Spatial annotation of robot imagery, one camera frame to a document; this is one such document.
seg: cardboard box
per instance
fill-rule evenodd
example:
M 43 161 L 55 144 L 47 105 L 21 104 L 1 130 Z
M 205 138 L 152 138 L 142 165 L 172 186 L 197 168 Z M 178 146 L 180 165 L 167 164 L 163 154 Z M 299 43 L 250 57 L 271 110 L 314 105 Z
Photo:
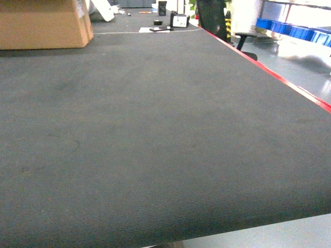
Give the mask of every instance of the cardboard box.
M 0 50 L 82 48 L 93 38 L 85 0 L 0 0 Z

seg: gray floor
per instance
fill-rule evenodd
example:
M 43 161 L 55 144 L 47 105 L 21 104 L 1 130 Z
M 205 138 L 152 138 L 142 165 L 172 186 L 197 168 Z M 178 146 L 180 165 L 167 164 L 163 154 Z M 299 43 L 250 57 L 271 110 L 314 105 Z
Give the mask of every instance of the gray floor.
M 331 49 L 281 43 L 246 43 L 243 50 L 254 52 L 259 61 L 297 86 L 331 103 Z
M 327 54 L 277 43 L 245 43 L 259 61 L 291 83 L 331 104 L 331 58 Z M 331 214 L 184 241 L 185 248 L 327 248 Z

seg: desk surface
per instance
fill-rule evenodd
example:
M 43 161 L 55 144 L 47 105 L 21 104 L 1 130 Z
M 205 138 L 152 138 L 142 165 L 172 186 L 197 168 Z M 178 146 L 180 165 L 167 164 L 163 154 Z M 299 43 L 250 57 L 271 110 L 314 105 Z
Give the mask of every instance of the desk surface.
M 331 213 L 330 113 L 202 29 L 0 56 L 1 247 L 142 247 Z

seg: phone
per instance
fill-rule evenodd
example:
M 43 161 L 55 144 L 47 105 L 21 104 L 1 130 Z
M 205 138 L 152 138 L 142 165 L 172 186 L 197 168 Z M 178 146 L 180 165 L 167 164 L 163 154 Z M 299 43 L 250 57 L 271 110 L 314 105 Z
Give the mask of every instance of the phone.
M 153 27 L 149 29 L 150 31 L 153 32 L 159 32 L 159 31 L 173 31 L 174 29 L 172 27 Z

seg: office chair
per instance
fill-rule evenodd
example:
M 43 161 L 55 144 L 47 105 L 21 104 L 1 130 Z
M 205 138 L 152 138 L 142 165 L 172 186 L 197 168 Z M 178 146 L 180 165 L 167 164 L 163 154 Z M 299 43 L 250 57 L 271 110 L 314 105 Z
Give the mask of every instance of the office chair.
M 197 7 L 201 27 L 221 40 L 227 42 L 227 27 L 225 25 L 224 16 L 224 0 L 197 0 Z M 249 33 L 235 33 L 240 36 L 237 49 L 242 50 L 244 42 L 247 37 L 256 37 L 256 35 Z M 254 53 L 243 52 L 250 58 L 258 60 Z

